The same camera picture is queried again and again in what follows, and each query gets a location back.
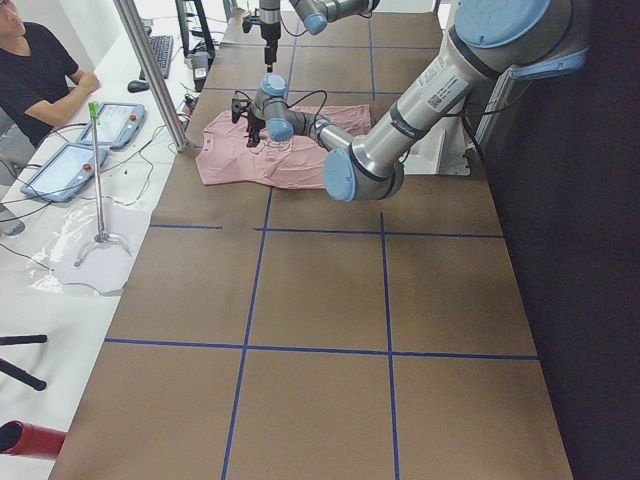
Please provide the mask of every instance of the man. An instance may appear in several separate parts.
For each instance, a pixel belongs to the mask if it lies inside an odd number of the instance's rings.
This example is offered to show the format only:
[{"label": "man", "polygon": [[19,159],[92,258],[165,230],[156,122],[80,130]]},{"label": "man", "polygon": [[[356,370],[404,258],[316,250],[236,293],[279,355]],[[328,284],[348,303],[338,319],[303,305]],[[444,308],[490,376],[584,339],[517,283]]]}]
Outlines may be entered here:
[{"label": "man", "polygon": [[[77,85],[71,92],[66,77]],[[49,30],[23,23],[15,3],[0,0],[0,107],[34,146],[99,87]]]}]

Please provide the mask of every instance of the blue joint cap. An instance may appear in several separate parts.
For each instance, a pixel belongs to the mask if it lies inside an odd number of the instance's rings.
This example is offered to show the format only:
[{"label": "blue joint cap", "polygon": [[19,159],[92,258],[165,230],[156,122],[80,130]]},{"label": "blue joint cap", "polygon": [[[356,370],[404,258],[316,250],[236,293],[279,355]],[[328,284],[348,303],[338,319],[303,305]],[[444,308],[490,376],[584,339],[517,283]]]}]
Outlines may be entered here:
[{"label": "blue joint cap", "polygon": [[541,78],[559,77],[580,70],[587,61],[588,48],[579,52],[554,58],[545,62],[512,68],[509,77],[513,80],[539,80]]},{"label": "blue joint cap", "polygon": [[328,24],[327,17],[321,13],[312,13],[304,19],[304,28],[306,28],[311,35],[318,35],[327,28]]},{"label": "blue joint cap", "polygon": [[350,202],[356,198],[356,172],[346,150],[332,150],[324,162],[324,186],[336,200]]},{"label": "blue joint cap", "polygon": [[522,37],[547,12],[551,0],[467,0],[456,11],[456,33],[475,48],[496,48]]},{"label": "blue joint cap", "polygon": [[267,120],[267,131],[274,142],[286,142],[293,137],[293,125],[284,118]]},{"label": "blue joint cap", "polygon": [[287,93],[288,85],[285,79],[277,73],[267,73],[260,83],[260,88],[267,95],[271,95],[272,97],[282,97]]}]

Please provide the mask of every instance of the keyboard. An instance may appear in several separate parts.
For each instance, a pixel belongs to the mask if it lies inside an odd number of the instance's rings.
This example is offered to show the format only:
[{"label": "keyboard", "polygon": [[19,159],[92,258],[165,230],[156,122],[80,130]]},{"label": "keyboard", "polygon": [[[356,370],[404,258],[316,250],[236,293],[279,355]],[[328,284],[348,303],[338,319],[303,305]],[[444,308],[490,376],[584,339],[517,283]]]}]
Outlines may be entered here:
[{"label": "keyboard", "polygon": [[[164,78],[169,78],[169,68],[171,67],[171,56],[173,54],[173,37],[171,35],[156,35],[147,37],[151,50],[156,57],[158,67]],[[144,72],[140,69],[140,80],[144,80]]]}]

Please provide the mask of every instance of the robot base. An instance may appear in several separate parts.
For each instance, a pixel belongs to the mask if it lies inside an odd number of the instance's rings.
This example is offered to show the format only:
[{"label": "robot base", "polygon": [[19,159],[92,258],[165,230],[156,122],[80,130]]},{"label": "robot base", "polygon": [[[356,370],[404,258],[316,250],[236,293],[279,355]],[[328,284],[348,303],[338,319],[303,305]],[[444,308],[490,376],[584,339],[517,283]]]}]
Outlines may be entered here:
[{"label": "robot base", "polygon": [[416,143],[404,163],[405,175],[469,175],[462,122],[440,119],[426,137]]}]

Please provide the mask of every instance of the red cylinder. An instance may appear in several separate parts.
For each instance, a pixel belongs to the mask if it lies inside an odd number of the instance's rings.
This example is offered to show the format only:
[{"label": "red cylinder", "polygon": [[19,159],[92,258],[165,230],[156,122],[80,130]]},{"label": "red cylinder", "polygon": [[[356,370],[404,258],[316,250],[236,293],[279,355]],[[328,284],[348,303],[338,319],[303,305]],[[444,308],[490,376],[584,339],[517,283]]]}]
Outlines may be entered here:
[{"label": "red cylinder", "polygon": [[0,453],[55,460],[67,434],[14,420],[0,427]]}]

